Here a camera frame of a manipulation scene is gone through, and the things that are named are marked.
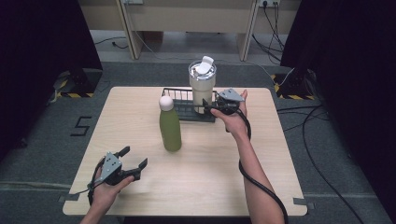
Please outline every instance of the white lid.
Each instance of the white lid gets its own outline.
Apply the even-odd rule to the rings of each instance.
[[[173,108],[173,99],[170,96],[163,96],[160,99],[160,109],[163,111],[169,111]]]
[[[206,74],[210,68],[212,67],[213,59],[208,56],[204,56],[200,65],[196,68],[198,74],[204,75]]]

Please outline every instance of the metal wire basket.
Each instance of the metal wire basket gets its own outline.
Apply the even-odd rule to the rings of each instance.
[[[212,99],[213,105],[216,105],[216,91],[213,91]],[[192,100],[192,90],[163,88],[163,96],[168,95],[174,100],[174,107],[180,120],[201,121],[201,122],[215,122],[216,118],[211,114],[200,114],[195,112],[195,107]]]

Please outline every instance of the person's left hand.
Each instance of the person's left hand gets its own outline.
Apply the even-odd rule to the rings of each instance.
[[[102,168],[98,170],[96,178],[99,178],[102,173]],[[116,200],[120,191],[134,181],[133,176],[128,176],[115,186],[108,185],[107,183],[100,184],[93,192],[92,207],[98,207],[103,211],[108,211],[111,205]]]
[[[96,179],[99,178],[101,174],[102,168],[98,170]],[[107,213],[114,201],[116,201],[117,194],[133,181],[134,177],[128,176],[115,186],[108,185],[107,183],[97,185],[93,192],[91,208],[80,223],[99,223],[99,220]]]

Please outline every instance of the wall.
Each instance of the wall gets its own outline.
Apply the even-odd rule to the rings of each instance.
[[[118,0],[78,0],[90,30],[123,30]],[[301,0],[280,0],[278,32],[286,35],[294,22]],[[275,10],[266,9],[267,15],[275,25]],[[254,34],[271,34],[273,31],[260,7],[255,21]]]
[[[280,0],[279,4],[279,20],[277,23],[278,33],[287,35],[293,25],[294,18],[300,6],[301,0]],[[268,7],[265,9],[273,27],[275,28],[275,8]],[[259,7],[257,11],[256,21],[253,34],[272,34],[273,31],[269,25],[269,21],[265,17],[263,7]]]

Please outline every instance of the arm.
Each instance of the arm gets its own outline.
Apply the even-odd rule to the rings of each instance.
[[[102,173],[102,169],[99,169],[96,177],[99,177]],[[118,185],[110,186],[107,183],[103,183],[95,188],[93,193],[93,202],[87,215],[81,220],[80,224],[96,224],[99,223],[100,219],[107,213],[111,205],[116,200],[117,194],[134,181],[133,176],[128,176],[123,179]]]
[[[241,96],[248,97],[248,92],[244,91]],[[241,102],[239,108],[247,116],[245,102]],[[274,192],[259,159],[254,152],[253,145],[248,139],[245,122],[237,114],[230,116],[222,114],[216,109],[210,111],[214,116],[224,121],[227,130],[233,135],[238,147],[239,157],[245,171],[258,182],[262,183],[269,190]],[[283,213],[279,205],[267,193],[259,189],[244,178],[245,193],[247,197],[247,208],[250,213],[252,223],[284,223]]]

